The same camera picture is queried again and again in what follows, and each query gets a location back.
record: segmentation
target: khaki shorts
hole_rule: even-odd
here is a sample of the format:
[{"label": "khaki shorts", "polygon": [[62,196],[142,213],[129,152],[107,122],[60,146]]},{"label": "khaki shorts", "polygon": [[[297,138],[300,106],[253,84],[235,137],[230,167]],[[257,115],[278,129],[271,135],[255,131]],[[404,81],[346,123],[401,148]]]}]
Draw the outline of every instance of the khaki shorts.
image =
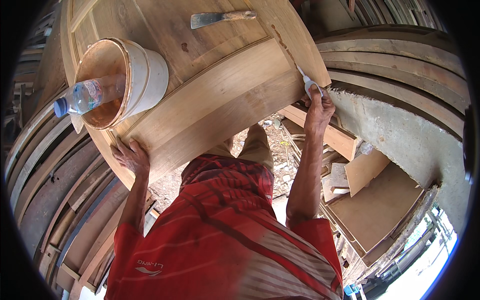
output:
[{"label": "khaki shorts", "polygon": [[[204,154],[213,154],[235,158],[228,150],[227,144],[221,143],[208,150]],[[267,134],[262,126],[255,124],[248,130],[247,139],[239,154],[240,159],[253,161],[264,165],[273,173],[272,151],[268,144]]]}]

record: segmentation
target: sawdust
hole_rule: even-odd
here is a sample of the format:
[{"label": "sawdust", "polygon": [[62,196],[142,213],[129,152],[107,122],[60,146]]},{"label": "sawdust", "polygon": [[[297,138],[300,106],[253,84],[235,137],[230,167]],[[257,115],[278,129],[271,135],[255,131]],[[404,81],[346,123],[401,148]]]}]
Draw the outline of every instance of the sawdust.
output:
[{"label": "sawdust", "polygon": [[[293,179],[297,174],[298,168],[298,164],[293,159],[293,149],[287,142],[285,133],[281,127],[276,129],[274,126],[274,120],[280,120],[282,118],[283,116],[281,114],[275,113],[259,122],[265,128],[270,149],[272,150],[274,166],[277,166],[277,168],[274,170],[273,198],[283,194],[289,195],[290,188],[293,183]],[[243,148],[241,142],[245,141],[247,138],[247,133],[248,129],[245,129],[234,136],[233,149],[231,151],[233,156],[237,157],[240,154]],[[149,190],[152,193],[152,197],[157,200],[154,209],[159,213],[162,213],[167,207],[169,207],[178,196],[179,187],[181,184],[181,173],[187,167],[187,165],[188,163],[184,164],[183,166],[173,170],[169,174],[149,185]],[[290,177],[290,180],[287,182],[285,182],[283,179],[288,178],[286,175],[289,175]]]}]

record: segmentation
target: putty knife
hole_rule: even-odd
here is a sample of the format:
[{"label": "putty knife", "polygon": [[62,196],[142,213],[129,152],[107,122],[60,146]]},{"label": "putty knife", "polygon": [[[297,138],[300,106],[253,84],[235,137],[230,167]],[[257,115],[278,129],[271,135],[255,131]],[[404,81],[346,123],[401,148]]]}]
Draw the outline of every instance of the putty knife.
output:
[{"label": "putty knife", "polygon": [[227,13],[196,13],[193,14],[190,18],[190,26],[192,27],[192,29],[196,29],[219,21],[253,20],[256,17],[257,13],[252,11]]}]

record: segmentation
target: scraper handle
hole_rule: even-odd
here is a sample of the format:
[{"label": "scraper handle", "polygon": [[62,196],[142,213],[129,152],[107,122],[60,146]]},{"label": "scraper handle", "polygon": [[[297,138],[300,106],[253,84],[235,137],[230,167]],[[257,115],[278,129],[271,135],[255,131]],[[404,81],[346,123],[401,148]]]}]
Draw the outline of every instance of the scraper handle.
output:
[{"label": "scraper handle", "polygon": [[257,13],[253,11],[227,12],[222,17],[225,21],[253,20],[257,17]]}]

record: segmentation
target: bucket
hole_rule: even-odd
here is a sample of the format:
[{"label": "bucket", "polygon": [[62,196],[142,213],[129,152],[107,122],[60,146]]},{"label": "bucket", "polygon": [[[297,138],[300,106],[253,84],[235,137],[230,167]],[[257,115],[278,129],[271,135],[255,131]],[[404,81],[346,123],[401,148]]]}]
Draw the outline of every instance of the bucket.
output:
[{"label": "bucket", "polygon": [[135,42],[103,38],[84,53],[75,73],[75,82],[107,75],[125,74],[122,99],[104,103],[82,115],[97,130],[113,129],[126,118],[150,109],[167,90],[168,67],[163,57]]}]

